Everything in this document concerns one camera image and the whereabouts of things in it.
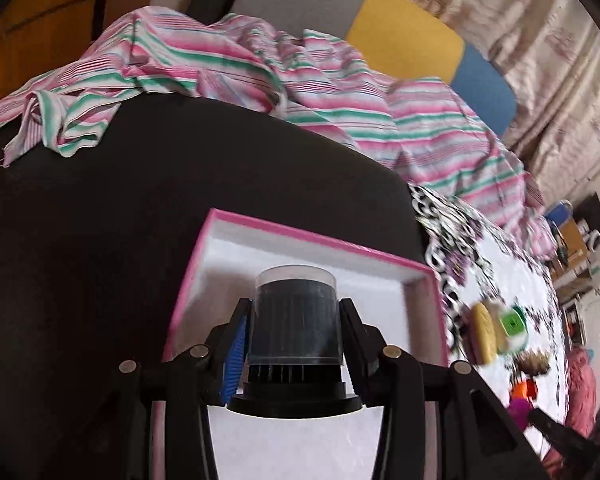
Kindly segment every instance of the blue object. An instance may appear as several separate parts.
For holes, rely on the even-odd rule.
[[[573,205],[568,200],[560,200],[544,217],[548,222],[554,222],[560,228],[573,217]]]
[[[229,353],[224,361],[224,376],[222,377],[222,388],[220,398],[224,402],[229,402],[231,396],[237,391],[242,368],[244,367],[244,344],[247,338],[247,318],[242,318],[238,332],[235,335],[234,343],[229,349]]]
[[[498,137],[516,115],[516,96],[504,78],[470,43],[451,82],[451,88]]]

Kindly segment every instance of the yellow cushion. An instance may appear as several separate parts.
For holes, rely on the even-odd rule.
[[[409,0],[365,0],[346,37],[373,70],[400,79],[456,74],[464,41]]]

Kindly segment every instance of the blue gripper pad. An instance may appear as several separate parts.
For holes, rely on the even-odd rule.
[[[247,318],[244,316],[235,334],[234,343],[229,348],[229,353],[224,361],[224,376],[222,377],[222,388],[220,397],[223,402],[229,402],[231,396],[238,389],[238,382],[244,367],[244,344],[246,342]]]

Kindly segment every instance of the floral tablecloth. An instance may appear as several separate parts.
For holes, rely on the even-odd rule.
[[[566,350],[562,319],[546,266],[521,250],[507,234],[460,200],[448,200],[425,187],[410,184],[416,218],[429,235],[426,262],[438,274],[445,304],[450,362],[467,358],[458,322],[467,306],[487,296],[500,296],[525,313],[526,350],[550,355],[550,370],[536,378],[536,406],[562,422],[567,409]],[[515,366],[511,355],[475,366],[501,402],[509,404]],[[542,457],[548,442],[534,428],[525,431]]]

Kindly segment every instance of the white foam insert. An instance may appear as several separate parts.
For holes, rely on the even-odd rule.
[[[377,326],[388,344],[422,361],[446,365],[437,287],[426,270],[383,261],[376,251],[355,254],[223,220],[215,221],[198,244],[203,245],[186,309],[173,333],[171,356],[203,342],[215,325],[227,322],[239,298],[253,298],[260,272],[300,264],[333,274],[338,298],[352,298],[362,321]],[[342,375],[352,392],[346,367]],[[427,411],[430,420],[432,412]],[[156,420],[157,442],[164,442],[163,416]],[[381,417],[382,408],[363,408],[330,418],[279,420],[211,406],[218,475],[244,480],[368,479]],[[435,462],[435,445],[430,442],[434,426],[428,427],[427,463]],[[163,453],[162,446],[154,447],[154,471],[162,475]],[[427,469],[427,476],[434,474],[434,468]]]

